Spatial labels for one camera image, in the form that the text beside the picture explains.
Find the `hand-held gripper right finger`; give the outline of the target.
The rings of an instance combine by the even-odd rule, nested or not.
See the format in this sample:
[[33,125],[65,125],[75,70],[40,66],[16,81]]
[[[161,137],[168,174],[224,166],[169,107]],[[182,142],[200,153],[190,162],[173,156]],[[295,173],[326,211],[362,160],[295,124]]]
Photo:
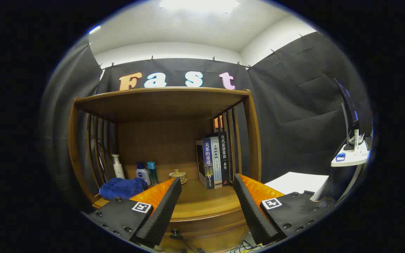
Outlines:
[[257,244],[268,245],[300,234],[328,211],[306,193],[283,194],[242,174],[234,175],[233,187]]

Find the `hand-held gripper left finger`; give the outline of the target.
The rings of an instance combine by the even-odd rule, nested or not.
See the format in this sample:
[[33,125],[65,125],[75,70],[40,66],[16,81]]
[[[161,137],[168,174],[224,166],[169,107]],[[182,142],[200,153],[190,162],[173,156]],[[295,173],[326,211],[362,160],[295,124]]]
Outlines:
[[119,240],[154,247],[167,231],[181,192],[180,179],[174,177],[129,199],[116,197],[83,216]]

